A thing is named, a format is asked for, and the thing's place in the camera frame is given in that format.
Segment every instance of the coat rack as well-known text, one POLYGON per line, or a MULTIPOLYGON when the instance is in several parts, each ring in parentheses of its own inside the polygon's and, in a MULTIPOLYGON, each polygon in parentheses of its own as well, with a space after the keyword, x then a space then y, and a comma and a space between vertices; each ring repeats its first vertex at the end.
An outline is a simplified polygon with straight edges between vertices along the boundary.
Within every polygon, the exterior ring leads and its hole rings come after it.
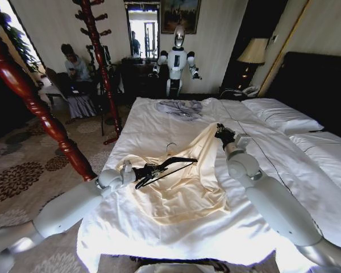
POLYGON ((117 111, 117 108, 115 106, 115 102, 113 99, 113 93, 111 91, 109 74, 107 72, 106 65, 105 65, 105 56, 104 56, 104 52, 103 52, 103 49, 101 47, 101 42, 100 42, 100 36, 105 36, 105 35, 110 34, 111 30, 105 30, 105 31, 98 33, 97 28, 96 28, 96 21, 104 20, 105 18, 107 18, 107 14, 105 13, 95 18, 91 10, 92 5, 102 4, 104 3, 105 0, 93 0, 91 2, 89 0, 72 0, 72 1, 73 3, 81 7, 81 10, 78 11, 78 14, 76 14, 75 17, 79 20, 84 21, 86 24, 87 30, 84 28, 81 28, 80 31, 83 34, 87 35, 92 42, 92 45, 95 50, 98 67, 102 76, 103 85, 105 87, 107 97, 110 101, 110 110, 111 110, 111 115, 113 116, 113 119, 114 119, 115 131, 116 131, 117 136, 115 138, 104 141, 103 144, 107 145, 109 143, 116 141, 119 138, 122 128, 121 128, 121 123, 120 123, 119 116, 118 116, 118 111, 117 111))
MULTIPOLYGON (((0 12, 0 24, 3 17, 0 12)), ((62 152, 67 156, 72 167, 84 178, 85 181, 94 179, 97 175, 92 171, 90 163, 78 149, 76 143, 68 138, 64 126, 52 116, 49 108, 36 92, 36 87, 29 75, 17 64, 10 55, 7 45, 0 38, 0 76, 5 84, 19 95, 28 109, 35 114, 45 131, 58 141, 62 152)))

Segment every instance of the gray cloth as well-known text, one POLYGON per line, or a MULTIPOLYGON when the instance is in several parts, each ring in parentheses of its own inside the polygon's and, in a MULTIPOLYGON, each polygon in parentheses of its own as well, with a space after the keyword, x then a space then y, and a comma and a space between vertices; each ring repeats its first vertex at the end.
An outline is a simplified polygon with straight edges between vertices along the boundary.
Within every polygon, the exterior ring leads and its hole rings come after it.
POLYGON ((68 97, 71 118, 86 118, 96 115, 95 107, 88 95, 68 97))
POLYGON ((160 112, 168 113, 181 121, 201 118, 202 105, 199 101, 161 101, 156 104, 160 112))

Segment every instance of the lamp shade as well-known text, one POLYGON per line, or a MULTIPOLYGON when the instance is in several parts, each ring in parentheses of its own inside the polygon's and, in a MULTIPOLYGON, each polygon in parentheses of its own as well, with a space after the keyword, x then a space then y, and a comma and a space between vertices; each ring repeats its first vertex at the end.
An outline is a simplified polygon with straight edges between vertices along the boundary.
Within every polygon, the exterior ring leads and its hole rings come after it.
POLYGON ((248 46, 238 58, 242 63, 262 64, 265 62, 265 48, 267 47, 268 39, 253 38, 248 46))

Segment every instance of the black headboard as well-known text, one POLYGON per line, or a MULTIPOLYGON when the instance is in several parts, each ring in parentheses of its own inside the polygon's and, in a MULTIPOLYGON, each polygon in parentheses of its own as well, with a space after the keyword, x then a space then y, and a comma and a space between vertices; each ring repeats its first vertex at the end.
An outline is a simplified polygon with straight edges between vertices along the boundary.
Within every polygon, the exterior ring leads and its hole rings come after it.
POLYGON ((288 52, 266 95, 341 137, 341 57, 288 52))

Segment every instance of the cream shirt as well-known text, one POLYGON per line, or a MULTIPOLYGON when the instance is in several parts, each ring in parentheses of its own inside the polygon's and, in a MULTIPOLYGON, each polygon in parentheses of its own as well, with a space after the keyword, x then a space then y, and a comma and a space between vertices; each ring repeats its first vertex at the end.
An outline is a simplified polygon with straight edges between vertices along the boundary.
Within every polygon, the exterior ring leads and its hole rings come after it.
MULTIPOLYGON (((176 224, 207 216, 217 210, 228 213, 225 191, 215 177, 215 159, 220 144, 215 133, 217 124, 204 129, 183 151, 159 158, 128 155, 117 166, 120 170, 124 160, 130 160, 133 167, 142 168, 146 163, 161 164, 170 156, 196 158, 197 163, 177 171, 148 186, 135 189, 135 183, 127 187, 128 194, 140 210, 161 225, 176 224)), ((174 163, 166 175, 187 163, 174 163)))

